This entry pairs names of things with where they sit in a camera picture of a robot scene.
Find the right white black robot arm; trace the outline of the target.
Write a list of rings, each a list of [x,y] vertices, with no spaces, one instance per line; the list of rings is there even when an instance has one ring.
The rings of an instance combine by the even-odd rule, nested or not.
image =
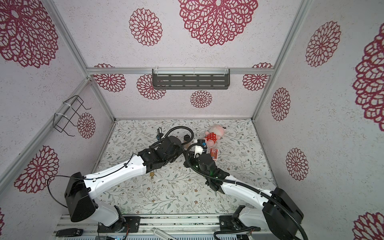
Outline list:
[[[239,181],[216,166],[209,154],[185,153],[185,165],[206,179],[213,191],[240,199],[250,207],[238,207],[232,216],[232,225],[239,231],[268,229],[280,240],[296,240],[308,235],[301,223],[304,213],[293,199],[280,188],[260,189]]]

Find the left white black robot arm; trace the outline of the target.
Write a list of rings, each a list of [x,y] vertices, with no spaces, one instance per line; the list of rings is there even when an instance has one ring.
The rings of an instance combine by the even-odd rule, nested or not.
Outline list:
[[[158,146],[151,146],[114,167],[86,176],[77,172],[70,176],[64,197],[71,222],[94,221],[118,232],[126,225],[121,210],[99,200],[105,191],[131,178],[142,176],[174,162],[184,151],[174,136],[165,137]]]

